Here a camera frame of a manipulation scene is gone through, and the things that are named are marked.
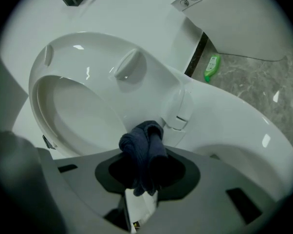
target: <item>towel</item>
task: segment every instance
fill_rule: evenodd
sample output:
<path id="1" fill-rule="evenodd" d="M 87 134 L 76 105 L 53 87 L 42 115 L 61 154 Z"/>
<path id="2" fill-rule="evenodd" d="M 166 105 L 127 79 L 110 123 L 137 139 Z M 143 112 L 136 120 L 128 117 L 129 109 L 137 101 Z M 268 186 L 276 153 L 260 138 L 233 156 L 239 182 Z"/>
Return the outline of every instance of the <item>towel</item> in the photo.
<path id="1" fill-rule="evenodd" d="M 120 139 L 119 148 L 131 157 L 137 173 L 132 185 L 135 196 L 144 192 L 153 196 L 161 187 L 153 171 L 160 171 L 158 167 L 168 160 L 162 143 L 163 134 L 162 127 L 150 120 L 139 124 Z"/>

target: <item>marble floor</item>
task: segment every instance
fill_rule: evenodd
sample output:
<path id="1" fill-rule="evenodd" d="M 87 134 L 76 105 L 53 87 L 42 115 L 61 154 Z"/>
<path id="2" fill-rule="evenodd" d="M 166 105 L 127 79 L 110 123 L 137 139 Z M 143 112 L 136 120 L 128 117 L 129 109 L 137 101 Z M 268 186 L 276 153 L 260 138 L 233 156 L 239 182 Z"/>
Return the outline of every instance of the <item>marble floor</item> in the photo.
<path id="1" fill-rule="evenodd" d="M 192 75 L 204 81 L 203 73 L 216 49 L 210 40 Z M 220 67 L 210 85 L 251 104 L 272 121 L 293 146 L 293 47 L 280 61 L 221 54 Z"/>

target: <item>sticker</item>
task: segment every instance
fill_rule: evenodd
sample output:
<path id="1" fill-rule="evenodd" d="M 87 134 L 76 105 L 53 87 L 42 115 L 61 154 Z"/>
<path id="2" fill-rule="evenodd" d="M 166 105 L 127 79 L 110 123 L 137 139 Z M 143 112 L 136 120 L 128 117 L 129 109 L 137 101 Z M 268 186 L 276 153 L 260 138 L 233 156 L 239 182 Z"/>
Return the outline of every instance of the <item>sticker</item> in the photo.
<path id="1" fill-rule="evenodd" d="M 208 63 L 208 66 L 206 68 L 206 71 L 211 71 L 215 68 L 216 66 L 216 60 L 217 60 L 217 57 L 211 57 L 209 63 Z"/>

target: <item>toilet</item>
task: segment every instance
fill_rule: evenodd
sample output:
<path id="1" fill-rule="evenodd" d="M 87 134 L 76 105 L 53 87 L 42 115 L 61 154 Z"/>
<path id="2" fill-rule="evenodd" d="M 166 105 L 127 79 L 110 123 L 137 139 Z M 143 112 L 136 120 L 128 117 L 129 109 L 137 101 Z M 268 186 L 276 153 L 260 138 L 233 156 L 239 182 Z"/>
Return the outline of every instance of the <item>toilet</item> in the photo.
<path id="1" fill-rule="evenodd" d="M 293 191 L 293 147 L 272 122 L 121 38 L 82 32 L 53 40 L 33 64 L 29 99 L 40 129 L 66 156 L 115 149 L 122 134 L 155 120 L 164 145 L 217 157 L 275 201 Z"/>
<path id="2" fill-rule="evenodd" d="M 218 53 L 281 60 L 293 40 L 291 23 L 275 0 L 174 0 Z"/>

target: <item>green bottle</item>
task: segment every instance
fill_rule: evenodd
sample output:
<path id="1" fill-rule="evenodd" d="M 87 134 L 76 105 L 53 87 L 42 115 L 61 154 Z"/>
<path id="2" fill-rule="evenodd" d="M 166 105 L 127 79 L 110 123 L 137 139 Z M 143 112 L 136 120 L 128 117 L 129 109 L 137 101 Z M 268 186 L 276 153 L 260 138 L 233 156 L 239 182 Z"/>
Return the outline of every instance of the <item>green bottle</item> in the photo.
<path id="1" fill-rule="evenodd" d="M 218 70 L 219 66 L 220 66 L 220 56 L 213 55 L 204 72 L 204 78 L 206 82 L 210 81 L 210 77 Z"/>

